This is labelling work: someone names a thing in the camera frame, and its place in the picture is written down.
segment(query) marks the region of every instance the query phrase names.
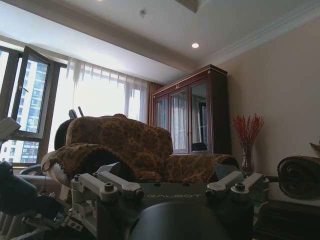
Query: glass cabinet door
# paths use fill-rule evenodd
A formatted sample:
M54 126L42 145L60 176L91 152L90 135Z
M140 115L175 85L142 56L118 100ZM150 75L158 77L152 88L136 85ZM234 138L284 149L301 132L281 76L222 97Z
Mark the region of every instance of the glass cabinet door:
M208 151L207 88L206 82L191 87L192 152Z
M184 154L189 152L187 137L188 103L187 89L174 93L170 97L171 104L171 138L173 152Z
M156 101L156 126L168 130L168 99Z

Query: glass vase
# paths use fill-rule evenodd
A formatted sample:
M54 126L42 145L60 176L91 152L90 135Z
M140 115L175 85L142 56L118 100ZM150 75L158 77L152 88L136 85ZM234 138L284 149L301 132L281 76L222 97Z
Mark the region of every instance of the glass vase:
M242 171L244 171L247 174L252 174L255 171L255 165L254 161L252 160L252 150L253 150L253 145L244 145L242 147L243 151L243 157L242 157Z

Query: chair backrest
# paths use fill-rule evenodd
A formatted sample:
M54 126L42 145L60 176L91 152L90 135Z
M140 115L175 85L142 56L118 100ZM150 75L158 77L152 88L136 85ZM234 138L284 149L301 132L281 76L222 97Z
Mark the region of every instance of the chair backrest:
M121 152L128 139L133 139L161 159L173 152L171 134L167 130L128 119L122 114L74 119L68 126L65 145L99 144Z

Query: sofa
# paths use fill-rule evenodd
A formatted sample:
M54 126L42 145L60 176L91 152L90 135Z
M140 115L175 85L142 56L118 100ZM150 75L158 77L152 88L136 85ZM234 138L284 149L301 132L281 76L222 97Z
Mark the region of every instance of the sofa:
M64 128L65 145L50 152L41 169L59 165L69 180L115 162L121 163L119 176L131 182L209 183L217 180L214 163L239 167L226 154L172 155L167 130L123 114L75 118Z

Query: sofa armrest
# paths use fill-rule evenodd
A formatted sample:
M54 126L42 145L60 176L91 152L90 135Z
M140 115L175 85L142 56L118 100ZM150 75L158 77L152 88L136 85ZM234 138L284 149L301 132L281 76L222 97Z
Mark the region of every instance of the sofa armrest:
M171 155L165 160L164 178L169 183L216 182L214 163L239 167L231 155Z

